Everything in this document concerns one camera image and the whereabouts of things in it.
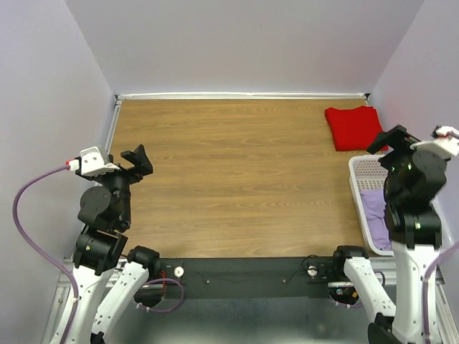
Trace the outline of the red t-shirt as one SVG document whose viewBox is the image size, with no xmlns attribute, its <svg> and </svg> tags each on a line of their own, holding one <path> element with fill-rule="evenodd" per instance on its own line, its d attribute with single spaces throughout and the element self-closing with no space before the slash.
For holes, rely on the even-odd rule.
<svg viewBox="0 0 459 344">
<path fill-rule="evenodd" d="M 329 107 L 324 114 L 337 151 L 365 151 L 382 132 L 374 107 L 360 106 L 347 110 Z"/>
</svg>

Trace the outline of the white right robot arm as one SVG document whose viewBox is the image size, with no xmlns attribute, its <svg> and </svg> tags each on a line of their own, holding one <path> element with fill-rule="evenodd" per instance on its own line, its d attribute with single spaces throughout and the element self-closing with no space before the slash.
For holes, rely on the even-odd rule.
<svg viewBox="0 0 459 344">
<path fill-rule="evenodd" d="M 377 279 L 361 247 L 339 246 L 331 275 L 349 280 L 369 319 L 369 343 L 441 343 L 437 328 L 436 269 L 443 258 L 442 223 L 432 200 L 446 184 L 448 161 L 458 155 L 458 130 L 437 126 L 419 140 L 401 125 L 378 133 L 367 152 L 379 158 L 384 180 L 384 222 L 396 266 L 396 301 Z"/>
</svg>

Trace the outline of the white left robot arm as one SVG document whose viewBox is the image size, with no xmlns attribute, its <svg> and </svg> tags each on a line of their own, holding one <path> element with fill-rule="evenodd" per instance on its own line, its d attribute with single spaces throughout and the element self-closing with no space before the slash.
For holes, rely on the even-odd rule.
<svg viewBox="0 0 459 344">
<path fill-rule="evenodd" d="M 84 224 L 75 244 L 70 273 L 72 293 L 67 298 L 52 343 L 108 343 L 116 323 L 143 283 L 159 273 L 159 253 L 146 247 L 132 249 L 113 286 L 131 226 L 134 183 L 153 173 L 143 145 L 126 150 L 124 168 L 112 155 L 94 146 L 80 151 L 67 166 L 77 176 L 94 181 L 80 198 L 78 219 Z"/>
</svg>

